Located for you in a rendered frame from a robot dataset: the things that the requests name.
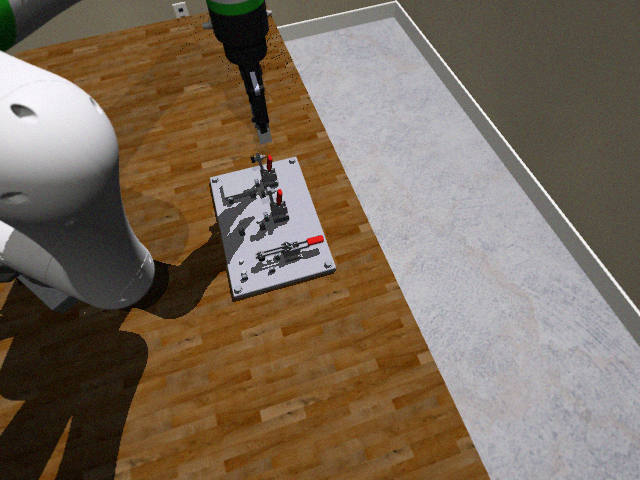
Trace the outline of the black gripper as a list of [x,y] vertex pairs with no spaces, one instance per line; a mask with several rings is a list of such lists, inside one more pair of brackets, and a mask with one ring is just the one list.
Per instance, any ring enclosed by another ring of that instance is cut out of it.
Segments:
[[223,47],[227,59],[238,65],[244,80],[253,117],[251,120],[257,129],[260,144],[272,142],[262,80],[263,73],[259,65],[267,54],[266,38],[250,46],[232,47],[223,44]]

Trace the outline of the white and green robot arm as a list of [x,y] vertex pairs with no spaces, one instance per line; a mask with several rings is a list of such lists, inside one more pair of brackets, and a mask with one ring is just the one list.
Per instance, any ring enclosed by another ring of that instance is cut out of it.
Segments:
[[[146,295],[155,266],[124,210],[113,126],[81,88],[4,53],[80,1],[0,0],[0,283],[21,274],[116,310]],[[203,30],[225,45],[269,31],[265,0],[206,3]]]

